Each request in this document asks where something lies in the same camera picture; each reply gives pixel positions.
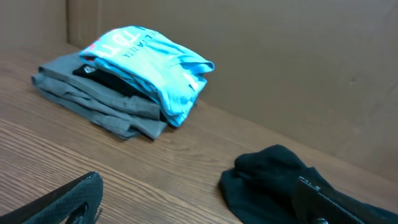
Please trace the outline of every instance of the folded clothes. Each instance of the folded clothes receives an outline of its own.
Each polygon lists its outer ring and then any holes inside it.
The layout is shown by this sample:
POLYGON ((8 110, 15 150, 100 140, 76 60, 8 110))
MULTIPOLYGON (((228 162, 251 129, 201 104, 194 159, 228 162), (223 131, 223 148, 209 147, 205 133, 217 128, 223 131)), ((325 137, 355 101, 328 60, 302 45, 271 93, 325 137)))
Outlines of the folded clothes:
POLYGON ((72 75, 80 66, 78 53, 61 56, 39 67, 33 85, 49 100, 67 107, 121 139, 140 133, 156 139, 166 124, 159 106, 138 96, 126 97, 93 80, 72 75))
POLYGON ((202 73, 214 70, 212 62, 195 52, 137 26, 109 31, 80 56, 149 96, 176 127, 187 118, 207 83, 202 73))
MULTIPOLYGON (((101 69, 97 69, 90 65, 82 65, 80 68, 73 71, 74 75, 78 75, 83 78, 91 79, 101 85, 104 85, 112 90, 117 91, 118 93, 122 94, 123 96, 138 96, 145 100, 152 101, 147 95, 141 93, 121 78, 117 77, 116 75, 112 75, 109 72, 102 71, 101 69)), ((160 112, 160 120, 163 122, 167 122, 166 117, 163 113, 160 112)))

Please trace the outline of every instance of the brown wall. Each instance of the brown wall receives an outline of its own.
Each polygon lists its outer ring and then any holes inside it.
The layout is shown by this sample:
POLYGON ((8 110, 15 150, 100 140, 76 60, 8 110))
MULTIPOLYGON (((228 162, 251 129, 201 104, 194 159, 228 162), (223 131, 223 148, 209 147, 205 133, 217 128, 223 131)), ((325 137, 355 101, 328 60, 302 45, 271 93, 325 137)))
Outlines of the brown wall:
POLYGON ((70 0, 69 38, 155 29, 215 62, 203 100, 398 180, 397 2, 70 0))
POLYGON ((0 47, 67 41, 65 0, 1 0, 0 47))

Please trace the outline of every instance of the cyan t-shirt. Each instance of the cyan t-shirt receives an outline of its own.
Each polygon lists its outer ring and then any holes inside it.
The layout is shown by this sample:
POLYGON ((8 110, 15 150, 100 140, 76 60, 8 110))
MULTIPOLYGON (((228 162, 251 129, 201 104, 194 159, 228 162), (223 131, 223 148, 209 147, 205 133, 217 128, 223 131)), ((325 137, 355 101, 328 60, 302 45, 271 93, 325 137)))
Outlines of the cyan t-shirt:
POLYGON ((160 105, 176 127, 187 118, 213 62, 138 26, 114 29, 80 53, 85 63, 119 76, 160 105))

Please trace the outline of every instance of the gray pants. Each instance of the gray pants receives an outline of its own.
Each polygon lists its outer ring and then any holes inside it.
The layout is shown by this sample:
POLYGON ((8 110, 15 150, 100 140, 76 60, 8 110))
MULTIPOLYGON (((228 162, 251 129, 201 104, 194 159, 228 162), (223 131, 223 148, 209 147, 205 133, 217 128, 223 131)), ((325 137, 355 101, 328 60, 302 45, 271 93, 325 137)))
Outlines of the gray pants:
POLYGON ((156 139, 166 127, 157 104, 138 96, 126 97, 93 80, 75 76, 78 53, 61 56, 39 67, 32 83, 47 99, 107 129, 121 139, 140 133, 156 139))

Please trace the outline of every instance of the black cloth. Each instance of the black cloth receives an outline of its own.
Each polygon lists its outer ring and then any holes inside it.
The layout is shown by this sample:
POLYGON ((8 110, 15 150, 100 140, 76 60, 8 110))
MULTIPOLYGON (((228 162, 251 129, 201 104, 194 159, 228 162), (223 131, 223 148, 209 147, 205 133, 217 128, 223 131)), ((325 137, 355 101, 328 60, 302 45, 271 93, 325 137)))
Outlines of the black cloth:
MULTIPOLYGON (((331 187, 315 168, 308 168, 286 147, 275 145, 239 156, 234 168, 222 173, 219 187, 228 208, 243 223, 298 224, 292 197, 300 176, 310 176, 331 187)), ((364 205, 370 212, 398 223, 398 215, 364 205)))
MULTIPOLYGON (((124 80, 117 77, 116 75, 110 74, 109 72, 105 72, 104 70, 97 69, 90 65, 86 65, 86 64, 82 65, 80 68, 74 70, 73 74, 77 75, 79 77, 89 78, 101 85, 104 85, 112 90, 115 90, 116 92, 118 92, 124 96, 128 96, 128 97, 139 96, 143 99, 154 102, 150 97, 143 94, 141 91, 135 89, 133 86, 126 83, 124 80)), ((166 117, 164 116, 164 114, 162 112, 160 112, 160 120, 168 123, 166 117)))

